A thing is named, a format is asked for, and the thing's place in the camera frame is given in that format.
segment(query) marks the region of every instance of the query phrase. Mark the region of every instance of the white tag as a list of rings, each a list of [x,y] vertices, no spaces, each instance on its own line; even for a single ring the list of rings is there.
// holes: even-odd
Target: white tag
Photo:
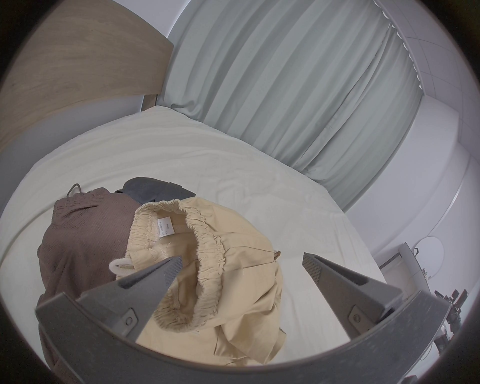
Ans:
[[[160,233],[161,238],[168,235],[173,235],[175,233],[170,216],[164,217],[163,219],[158,219],[157,223],[158,232]]]

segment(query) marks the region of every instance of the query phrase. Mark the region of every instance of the white bed sheet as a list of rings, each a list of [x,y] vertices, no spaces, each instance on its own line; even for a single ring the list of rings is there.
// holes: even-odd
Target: white bed sheet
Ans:
[[[0,293],[17,327],[43,358],[34,314],[44,292],[36,250],[54,202],[80,183],[113,192],[133,177],[167,180],[232,208],[281,251],[285,345],[272,361],[308,357],[348,342],[303,269],[304,252],[384,281],[367,247],[324,187],[169,108],[153,107],[84,133],[38,161],[0,218]]]

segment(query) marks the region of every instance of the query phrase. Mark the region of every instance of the navy cloth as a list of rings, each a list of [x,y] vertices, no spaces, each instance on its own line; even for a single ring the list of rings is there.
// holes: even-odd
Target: navy cloth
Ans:
[[[195,196],[193,192],[182,188],[181,185],[150,177],[130,179],[116,193],[124,193],[140,204],[174,199],[183,200]]]

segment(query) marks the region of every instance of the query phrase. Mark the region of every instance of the clothing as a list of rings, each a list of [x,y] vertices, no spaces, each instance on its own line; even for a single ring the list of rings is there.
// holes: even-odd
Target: clothing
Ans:
[[[174,233],[162,236],[170,220]],[[178,255],[183,269],[137,343],[207,364],[268,363],[285,340],[270,241],[235,211],[199,197],[138,208],[125,254],[134,269]]]
[[[139,206],[128,195],[109,193],[105,188],[58,200],[37,251],[45,285],[38,304],[61,292],[77,299],[82,292],[113,281],[108,263],[125,254]],[[40,340],[53,372],[67,383],[77,382],[41,330]]]
[[[140,204],[173,199],[183,200],[195,196],[193,192],[182,188],[181,185],[149,177],[130,179],[121,190],[116,192],[125,193]]]

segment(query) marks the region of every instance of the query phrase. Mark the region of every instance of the curtain fold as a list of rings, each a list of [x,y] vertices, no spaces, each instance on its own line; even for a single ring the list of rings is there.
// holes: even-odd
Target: curtain fold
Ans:
[[[422,95],[382,10],[372,0],[194,1],[189,22],[174,26],[181,38],[164,105],[293,167],[348,207],[397,148]]]

